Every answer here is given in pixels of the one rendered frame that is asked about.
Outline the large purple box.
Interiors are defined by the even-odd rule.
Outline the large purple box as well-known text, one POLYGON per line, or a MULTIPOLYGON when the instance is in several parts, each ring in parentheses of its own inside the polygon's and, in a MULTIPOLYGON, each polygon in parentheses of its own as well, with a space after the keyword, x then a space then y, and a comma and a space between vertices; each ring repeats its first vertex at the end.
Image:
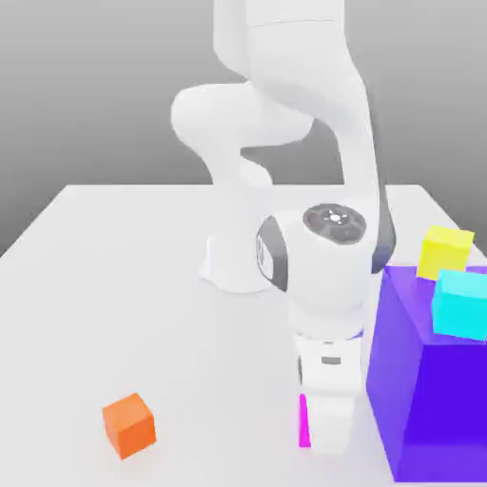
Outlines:
POLYGON ((434 287, 384 269, 366 391, 395 481, 487 483, 487 342, 434 333, 434 287))

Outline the small orange cube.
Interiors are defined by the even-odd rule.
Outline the small orange cube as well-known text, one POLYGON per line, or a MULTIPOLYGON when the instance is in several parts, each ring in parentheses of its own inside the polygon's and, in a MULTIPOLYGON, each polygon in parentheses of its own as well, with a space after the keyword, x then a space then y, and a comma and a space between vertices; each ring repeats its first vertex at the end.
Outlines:
POLYGON ((154 416, 138 393, 102 408, 107 438, 120 459, 156 442, 154 416))

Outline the small cyan cube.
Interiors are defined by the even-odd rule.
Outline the small cyan cube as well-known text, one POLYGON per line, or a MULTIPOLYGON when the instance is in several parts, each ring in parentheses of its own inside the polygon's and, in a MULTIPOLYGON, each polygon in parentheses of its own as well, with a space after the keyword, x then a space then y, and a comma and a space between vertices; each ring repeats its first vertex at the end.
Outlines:
POLYGON ((487 268, 441 269, 432 318, 436 334, 487 341, 487 268))

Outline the small magenta cube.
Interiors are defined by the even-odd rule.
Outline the small magenta cube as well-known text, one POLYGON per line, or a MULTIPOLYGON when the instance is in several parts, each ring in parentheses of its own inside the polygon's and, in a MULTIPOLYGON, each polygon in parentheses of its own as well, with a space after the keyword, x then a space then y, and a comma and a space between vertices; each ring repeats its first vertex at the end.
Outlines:
POLYGON ((307 411, 307 401, 306 395, 300 394, 299 396, 299 447, 300 448, 310 448, 311 440, 309 433, 309 421, 308 421, 308 411, 307 411))

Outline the small yellow cube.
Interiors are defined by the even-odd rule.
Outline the small yellow cube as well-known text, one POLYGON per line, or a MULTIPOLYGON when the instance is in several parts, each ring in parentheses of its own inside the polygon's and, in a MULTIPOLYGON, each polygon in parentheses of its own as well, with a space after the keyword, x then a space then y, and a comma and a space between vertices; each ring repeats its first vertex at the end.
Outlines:
POLYGON ((475 233, 431 225, 422 241, 417 276, 436 281, 441 269, 464 271, 475 233))

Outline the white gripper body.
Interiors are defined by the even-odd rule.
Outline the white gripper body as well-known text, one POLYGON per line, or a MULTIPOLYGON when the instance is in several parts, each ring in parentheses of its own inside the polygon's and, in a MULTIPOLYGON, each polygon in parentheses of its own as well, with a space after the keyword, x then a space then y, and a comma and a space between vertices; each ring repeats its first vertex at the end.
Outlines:
POLYGON ((349 443, 355 400, 310 395, 307 409, 311 449, 319 454, 342 454, 349 443))

